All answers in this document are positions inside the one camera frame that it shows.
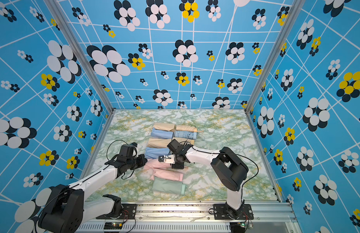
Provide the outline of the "beige umbrella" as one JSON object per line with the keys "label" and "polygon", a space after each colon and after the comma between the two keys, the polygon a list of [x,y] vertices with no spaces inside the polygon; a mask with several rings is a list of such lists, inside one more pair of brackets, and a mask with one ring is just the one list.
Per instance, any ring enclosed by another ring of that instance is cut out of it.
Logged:
{"label": "beige umbrella", "polygon": [[194,140],[183,138],[183,139],[180,140],[180,144],[184,145],[184,146],[186,146],[186,145],[194,145]]}
{"label": "beige umbrella", "polygon": [[204,130],[199,130],[197,127],[190,126],[190,125],[176,125],[176,131],[187,131],[187,132],[192,132],[192,133],[204,132]]}

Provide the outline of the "blue umbrella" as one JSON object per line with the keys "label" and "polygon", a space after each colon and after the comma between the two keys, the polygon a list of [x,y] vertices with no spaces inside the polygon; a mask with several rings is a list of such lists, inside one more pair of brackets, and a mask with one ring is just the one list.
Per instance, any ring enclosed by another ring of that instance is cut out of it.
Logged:
{"label": "blue umbrella", "polygon": [[189,132],[189,131],[175,131],[174,137],[186,138],[190,140],[196,140],[197,132]]}

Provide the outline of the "blue umbrella sleeve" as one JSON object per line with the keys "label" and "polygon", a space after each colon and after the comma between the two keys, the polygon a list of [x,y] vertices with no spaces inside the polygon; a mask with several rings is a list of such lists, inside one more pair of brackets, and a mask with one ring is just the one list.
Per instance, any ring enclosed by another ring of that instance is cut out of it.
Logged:
{"label": "blue umbrella sleeve", "polygon": [[158,159],[160,156],[168,155],[168,148],[146,148],[145,157],[149,159]]}
{"label": "blue umbrella sleeve", "polygon": [[151,137],[157,139],[172,139],[174,137],[174,133],[171,131],[157,130],[153,128]]}

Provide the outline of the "beige umbrella sleeve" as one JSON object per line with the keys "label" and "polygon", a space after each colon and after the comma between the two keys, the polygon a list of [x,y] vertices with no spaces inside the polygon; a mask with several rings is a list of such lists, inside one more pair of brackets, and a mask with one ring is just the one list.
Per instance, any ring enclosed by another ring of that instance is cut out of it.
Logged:
{"label": "beige umbrella sleeve", "polygon": [[173,132],[175,130],[176,125],[172,123],[154,123],[154,129],[161,131]]}
{"label": "beige umbrella sleeve", "polygon": [[160,139],[160,138],[150,138],[147,144],[149,148],[167,148],[167,145],[172,141],[172,139]]}

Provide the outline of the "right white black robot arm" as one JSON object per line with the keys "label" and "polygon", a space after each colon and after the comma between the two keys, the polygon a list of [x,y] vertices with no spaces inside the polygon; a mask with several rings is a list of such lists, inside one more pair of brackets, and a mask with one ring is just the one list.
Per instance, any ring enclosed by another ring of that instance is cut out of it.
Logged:
{"label": "right white black robot arm", "polygon": [[185,163],[210,166],[227,188],[227,200],[222,213],[231,219],[238,219],[243,214],[243,185],[249,168],[236,153],[228,147],[221,150],[200,149],[175,139],[167,147],[170,153],[159,156],[159,162],[171,164],[174,169],[183,169]]}

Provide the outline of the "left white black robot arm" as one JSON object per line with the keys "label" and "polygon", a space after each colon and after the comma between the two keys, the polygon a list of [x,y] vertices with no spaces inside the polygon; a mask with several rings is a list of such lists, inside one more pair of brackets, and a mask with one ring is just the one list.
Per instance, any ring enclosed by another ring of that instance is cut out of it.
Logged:
{"label": "left white black robot arm", "polygon": [[142,168],[146,163],[143,154],[130,158],[115,155],[101,169],[82,180],[51,188],[37,226],[52,233],[74,233],[81,224],[99,216],[128,217],[118,196],[107,194],[93,202],[87,199],[105,184],[123,176],[128,170]]}

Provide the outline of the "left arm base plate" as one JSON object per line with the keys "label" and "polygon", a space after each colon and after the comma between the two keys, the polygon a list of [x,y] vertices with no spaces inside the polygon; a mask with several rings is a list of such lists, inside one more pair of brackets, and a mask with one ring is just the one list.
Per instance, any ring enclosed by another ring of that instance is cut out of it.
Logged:
{"label": "left arm base plate", "polygon": [[121,204],[121,207],[118,208],[118,212],[113,213],[112,215],[101,215],[96,217],[96,219],[135,219],[137,212],[137,204]]}

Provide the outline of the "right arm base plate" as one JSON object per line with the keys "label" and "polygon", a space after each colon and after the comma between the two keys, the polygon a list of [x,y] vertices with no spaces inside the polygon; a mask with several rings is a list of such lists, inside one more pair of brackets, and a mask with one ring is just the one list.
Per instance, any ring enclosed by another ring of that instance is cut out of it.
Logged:
{"label": "right arm base plate", "polygon": [[253,220],[254,215],[249,204],[242,204],[238,210],[225,204],[214,204],[215,220]]}

